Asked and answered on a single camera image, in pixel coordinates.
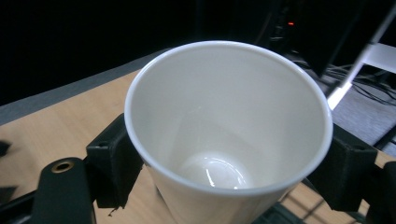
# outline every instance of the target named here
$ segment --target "gray floor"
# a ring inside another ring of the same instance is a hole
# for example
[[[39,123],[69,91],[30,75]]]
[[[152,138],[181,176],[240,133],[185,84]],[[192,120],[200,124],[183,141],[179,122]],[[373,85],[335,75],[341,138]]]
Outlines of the gray floor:
[[[8,105],[2,105],[0,106],[0,125],[104,84],[114,78],[133,72],[143,67],[162,52],[163,50],[155,52],[149,56],[98,75],[84,78],[79,82],[63,86],[53,91],[43,92]],[[327,88],[327,86],[323,85],[319,80],[318,84],[323,90]],[[335,124],[358,136],[369,145],[375,143],[376,140],[396,124],[395,106],[381,105],[378,102],[362,96],[354,90],[350,90],[347,93],[346,97],[334,109],[332,115]],[[396,146],[394,144],[388,144],[384,151],[396,157]]]

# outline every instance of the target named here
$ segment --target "paper cup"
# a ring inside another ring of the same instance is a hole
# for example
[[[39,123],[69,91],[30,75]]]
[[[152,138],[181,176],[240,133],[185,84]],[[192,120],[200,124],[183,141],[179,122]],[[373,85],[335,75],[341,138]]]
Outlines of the paper cup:
[[[314,171],[332,139],[313,79],[237,42],[158,56],[134,79],[124,114],[177,223],[251,223]]]

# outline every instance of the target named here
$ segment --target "table surface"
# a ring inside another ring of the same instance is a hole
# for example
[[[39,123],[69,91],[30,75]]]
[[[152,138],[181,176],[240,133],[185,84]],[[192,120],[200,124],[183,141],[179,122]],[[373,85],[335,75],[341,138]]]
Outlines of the table surface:
[[[40,172],[49,163],[66,157],[85,158],[85,146],[123,112],[126,92],[136,74],[132,72],[0,126],[0,139],[12,143],[8,154],[0,158],[0,186],[18,186],[13,196],[17,198],[36,189]],[[380,152],[377,164],[389,160],[394,158]],[[308,206],[305,201],[314,199],[309,200],[305,189],[298,188],[294,192],[300,193],[294,195],[301,198],[297,199],[300,208],[295,209],[301,210],[301,206]],[[108,216],[110,212],[95,206],[97,222],[175,223],[145,168],[125,209],[114,212],[112,217]],[[342,221],[331,219],[327,223]]]

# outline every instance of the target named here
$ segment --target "cup bottom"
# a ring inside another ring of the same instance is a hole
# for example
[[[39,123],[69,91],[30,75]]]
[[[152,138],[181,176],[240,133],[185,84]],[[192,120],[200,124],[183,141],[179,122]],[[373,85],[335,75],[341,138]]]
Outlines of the cup bottom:
[[[215,152],[189,157],[178,174],[199,184],[222,189],[249,189],[253,187],[247,168],[228,155]]]

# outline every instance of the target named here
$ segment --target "cable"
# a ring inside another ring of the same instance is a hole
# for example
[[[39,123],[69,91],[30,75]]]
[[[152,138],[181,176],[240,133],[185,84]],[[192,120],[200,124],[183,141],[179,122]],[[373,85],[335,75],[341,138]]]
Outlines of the cable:
[[[312,70],[306,61],[296,60],[293,62],[296,63],[301,68],[303,68],[304,70]],[[336,65],[330,64],[323,75],[335,78],[336,80],[343,80],[346,77],[347,73],[349,72],[347,69],[350,68],[352,65],[353,64],[345,64],[345,65],[341,65],[341,66],[336,66]],[[373,78],[378,78],[378,77],[383,76],[387,73],[388,73],[388,71],[385,71],[385,70],[381,70],[374,74],[360,73],[355,77],[355,79],[352,82],[353,89],[357,93],[359,93],[371,100],[377,101],[382,105],[396,106],[396,102],[393,102],[393,101],[396,101],[396,91],[392,90],[390,87],[387,87],[385,85],[378,84],[375,82],[375,80],[373,80]],[[382,91],[389,97],[389,99],[385,100],[379,96],[376,96],[376,95],[370,93],[369,91],[365,90],[362,86],[359,86],[358,84],[368,86],[371,88],[375,88],[379,91]]]

